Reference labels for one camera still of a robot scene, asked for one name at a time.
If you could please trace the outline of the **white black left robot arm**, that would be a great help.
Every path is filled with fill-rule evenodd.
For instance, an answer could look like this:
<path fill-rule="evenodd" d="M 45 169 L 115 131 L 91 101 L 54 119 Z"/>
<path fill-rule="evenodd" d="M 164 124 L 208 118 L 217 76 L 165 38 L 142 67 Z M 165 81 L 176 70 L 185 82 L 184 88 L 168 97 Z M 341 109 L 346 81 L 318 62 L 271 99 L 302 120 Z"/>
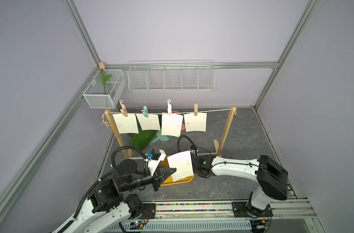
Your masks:
<path fill-rule="evenodd" d="M 72 216 L 55 232 L 57 233 L 104 233 L 111 227 L 128 219 L 138 219 L 145 215 L 151 219 L 138 195 L 132 191 L 150 184 L 158 190 L 161 184 L 177 170 L 158 165 L 153 174 L 140 172 L 136 161 L 127 159 L 115 166 L 112 171 L 99 178 L 84 194 Z"/>

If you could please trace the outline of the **white hook clothespin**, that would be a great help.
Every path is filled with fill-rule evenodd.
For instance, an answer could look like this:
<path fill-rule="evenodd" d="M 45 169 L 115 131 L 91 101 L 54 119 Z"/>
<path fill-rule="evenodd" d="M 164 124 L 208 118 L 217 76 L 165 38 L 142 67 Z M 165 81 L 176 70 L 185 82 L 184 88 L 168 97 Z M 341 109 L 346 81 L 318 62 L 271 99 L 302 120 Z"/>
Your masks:
<path fill-rule="evenodd" d="M 167 113 L 169 116 L 172 115 L 172 105 L 171 105 L 171 100 L 167 100 Z"/>

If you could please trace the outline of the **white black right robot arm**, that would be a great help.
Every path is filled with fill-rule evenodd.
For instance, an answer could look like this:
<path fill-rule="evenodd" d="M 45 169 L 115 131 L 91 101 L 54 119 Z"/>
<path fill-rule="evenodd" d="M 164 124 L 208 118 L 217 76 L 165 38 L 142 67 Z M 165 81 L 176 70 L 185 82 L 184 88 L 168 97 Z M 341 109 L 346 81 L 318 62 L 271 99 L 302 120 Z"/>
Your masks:
<path fill-rule="evenodd" d="M 235 160 L 216 155 L 198 156 L 191 153 L 193 170 L 204 178 L 210 176 L 233 176 L 255 181 L 258 188 L 251 192 L 247 202 L 234 202 L 235 217 L 252 219 L 271 218 L 270 203 L 288 198 L 288 171 L 267 155 L 259 159 Z"/>

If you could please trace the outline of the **postcard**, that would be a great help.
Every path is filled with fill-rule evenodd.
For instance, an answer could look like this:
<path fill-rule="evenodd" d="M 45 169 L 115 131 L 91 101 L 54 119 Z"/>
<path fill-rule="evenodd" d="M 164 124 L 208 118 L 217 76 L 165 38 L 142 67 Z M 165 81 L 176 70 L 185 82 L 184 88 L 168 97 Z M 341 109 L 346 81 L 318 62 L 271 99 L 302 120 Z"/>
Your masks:
<path fill-rule="evenodd" d="M 161 134 L 163 136 L 180 137 L 183 115 L 163 113 L 161 117 Z"/>
<path fill-rule="evenodd" d="M 138 124 L 135 114 L 113 114 L 113 118 L 120 134 L 138 134 Z"/>
<path fill-rule="evenodd" d="M 177 171 L 171 176 L 173 181 L 193 175 L 193 166 L 190 151 L 183 151 L 167 157 L 170 168 L 176 168 Z"/>
<path fill-rule="evenodd" d="M 207 126 L 207 113 L 194 113 L 184 114 L 184 122 L 186 132 L 206 132 Z"/>
<path fill-rule="evenodd" d="M 148 114 L 148 117 L 145 117 L 144 114 L 136 114 L 136 117 L 140 123 L 141 129 L 143 131 L 154 130 L 160 131 L 161 125 L 159 117 L 156 114 Z"/>

